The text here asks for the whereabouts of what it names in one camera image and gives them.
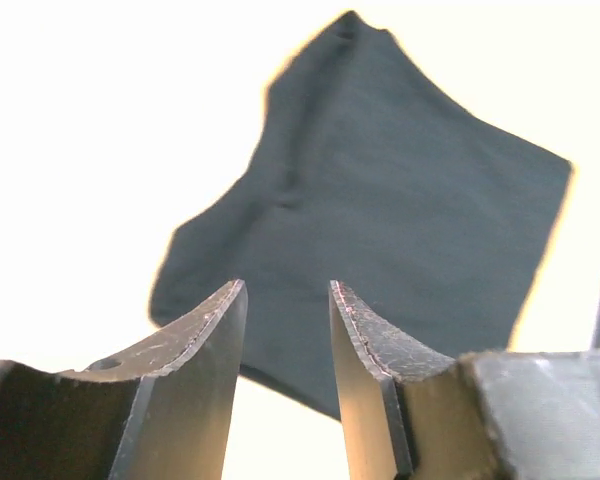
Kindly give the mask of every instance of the wrinkle in cloth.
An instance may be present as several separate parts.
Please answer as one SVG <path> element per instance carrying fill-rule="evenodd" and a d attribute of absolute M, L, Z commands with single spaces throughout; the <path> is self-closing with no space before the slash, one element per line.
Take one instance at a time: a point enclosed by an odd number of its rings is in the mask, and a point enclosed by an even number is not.
<path fill-rule="evenodd" d="M 354 12 L 297 55 L 267 107 L 247 172 L 174 233 L 154 322 L 244 279 L 242 373 L 335 418 L 330 280 L 446 355 L 505 348 L 568 162 L 472 116 Z"/>

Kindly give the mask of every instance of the cloth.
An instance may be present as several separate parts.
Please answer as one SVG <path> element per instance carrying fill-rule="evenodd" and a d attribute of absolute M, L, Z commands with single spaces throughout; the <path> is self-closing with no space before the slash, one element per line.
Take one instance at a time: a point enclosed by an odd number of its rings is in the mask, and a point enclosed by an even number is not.
<path fill-rule="evenodd" d="M 152 319 L 244 279 L 242 373 L 335 418 L 329 280 L 444 354 L 504 348 L 569 164 L 473 117 L 354 12 L 267 102 L 247 172 L 174 233 Z"/>

